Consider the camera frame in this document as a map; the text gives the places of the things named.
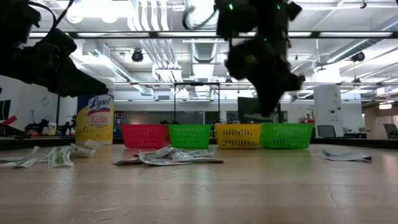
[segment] red object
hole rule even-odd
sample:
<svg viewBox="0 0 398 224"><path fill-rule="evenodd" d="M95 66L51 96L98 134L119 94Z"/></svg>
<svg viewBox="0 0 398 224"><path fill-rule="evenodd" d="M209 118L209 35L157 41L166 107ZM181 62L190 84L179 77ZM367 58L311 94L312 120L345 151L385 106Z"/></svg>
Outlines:
<svg viewBox="0 0 398 224"><path fill-rule="evenodd" d="M170 133L167 125L122 124L121 126L126 147L160 149L170 144Z"/></svg>
<svg viewBox="0 0 398 224"><path fill-rule="evenodd" d="M14 123L15 121L17 121L17 117L14 115L14 116L10 117L9 119L3 121L1 124L9 126L10 124Z"/></svg>

